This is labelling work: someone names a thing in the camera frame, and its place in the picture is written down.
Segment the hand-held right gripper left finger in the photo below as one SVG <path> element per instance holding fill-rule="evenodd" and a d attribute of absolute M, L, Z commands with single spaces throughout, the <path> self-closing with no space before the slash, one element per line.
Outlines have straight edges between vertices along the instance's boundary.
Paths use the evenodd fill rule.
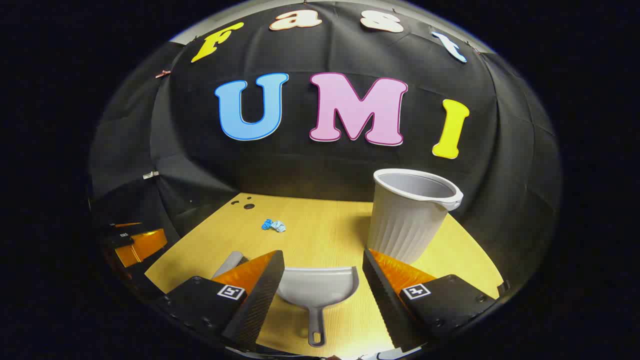
<path fill-rule="evenodd" d="M 255 351 L 284 270 L 283 251 L 270 251 L 212 279 L 190 277 L 154 309 L 212 347 Z"/>

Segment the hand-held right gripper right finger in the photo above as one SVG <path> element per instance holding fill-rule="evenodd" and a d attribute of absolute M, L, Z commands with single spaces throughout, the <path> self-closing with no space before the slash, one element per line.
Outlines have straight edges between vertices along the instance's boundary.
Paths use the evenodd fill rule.
<path fill-rule="evenodd" d="M 496 303 L 457 275 L 432 276 L 370 248 L 362 269 L 391 342 L 403 351 L 443 346 Z"/>

